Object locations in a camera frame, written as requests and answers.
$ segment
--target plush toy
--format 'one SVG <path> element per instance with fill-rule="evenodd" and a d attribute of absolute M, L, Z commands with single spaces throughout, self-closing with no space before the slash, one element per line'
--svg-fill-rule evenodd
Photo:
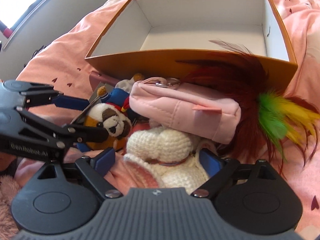
<path fill-rule="evenodd" d="M 119 88 L 108 94 L 103 87 L 99 88 L 97 94 L 102 103 L 97 103 L 89 109 L 83 125 L 104 127 L 108 130 L 109 137 L 102 143 L 78 144 L 78 148 L 82 152 L 104 150 L 108 147 L 119 150 L 125 146 L 135 119 L 135 113 L 129 108 L 129 94 Z"/>
<path fill-rule="evenodd" d="M 209 179 L 199 143 L 200 137 L 171 128 L 141 130 L 129 137 L 124 161 L 146 188 L 184 187 L 191 194 Z"/>

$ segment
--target green feather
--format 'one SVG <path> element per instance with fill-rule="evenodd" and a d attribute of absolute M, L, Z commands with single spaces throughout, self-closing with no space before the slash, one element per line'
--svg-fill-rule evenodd
<path fill-rule="evenodd" d="M 259 124 L 267 138 L 276 146 L 285 160 L 280 140 L 286 136 L 288 127 L 284 120 L 285 116 L 279 111 L 275 99 L 276 95 L 274 93 L 259 95 Z"/>

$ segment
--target metal keyring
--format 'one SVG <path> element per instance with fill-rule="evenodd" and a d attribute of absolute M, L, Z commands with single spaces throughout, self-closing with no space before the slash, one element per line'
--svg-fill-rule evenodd
<path fill-rule="evenodd" d="M 180 80 L 177 78 L 167 78 L 167 83 L 166 84 L 161 84 L 161 83 L 156 83 L 155 85 L 157 87 L 162 87 L 162 88 L 167 88 L 167 87 L 172 87 L 175 85 L 179 85 L 180 84 Z"/>

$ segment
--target red feather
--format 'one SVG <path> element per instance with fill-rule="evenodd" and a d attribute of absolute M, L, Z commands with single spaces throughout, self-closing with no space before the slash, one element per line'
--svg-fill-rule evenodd
<path fill-rule="evenodd" d="M 210 87 L 220 91 L 226 97 L 235 100 L 241 108 L 241 119 L 236 128 L 234 139 L 231 142 L 233 151 L 231 157 L 243 158 L 246 161 L 255 161 L 261 144 L 265 141 L 268 147 L 269 161 L 273 159 L 276 147 L 266 137 L 259 126 L 259 104 L 258 95 L 268 91 L 268 74 L 263 69 L 260 61 L 250 54 L 246 48 L 241 49 L 230 43 L 212 41 L 224 48 L 235 52 L 228 57 L 221 58 L 219 52 L 212 52 L 219 60 L 184 60 L 180 63 L 198 65 L 200 68 L 189 73 L 182 82 L 193 83 L 200 86 Z M 287 97 L 292 102 L 318 113 L 313 105 L 298 97 Z M 302 153 L 304 163 L 306 162 L 306 149 L 298 147 Z"/>

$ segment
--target yellow feather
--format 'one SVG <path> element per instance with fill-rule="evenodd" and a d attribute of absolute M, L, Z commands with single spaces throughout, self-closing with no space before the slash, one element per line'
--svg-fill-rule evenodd
<path fill-rule="evenodd" d="M 300 132 L 306 129 L 311 135 L 316 136 L 314 124 L 320 120 L 320 114 L 314 113 L 280 96 L 274 96 L 273 101 L 277 111 L 285 116 L 288 128 L 287 138 L 301 145 L 303 139 Z"/>

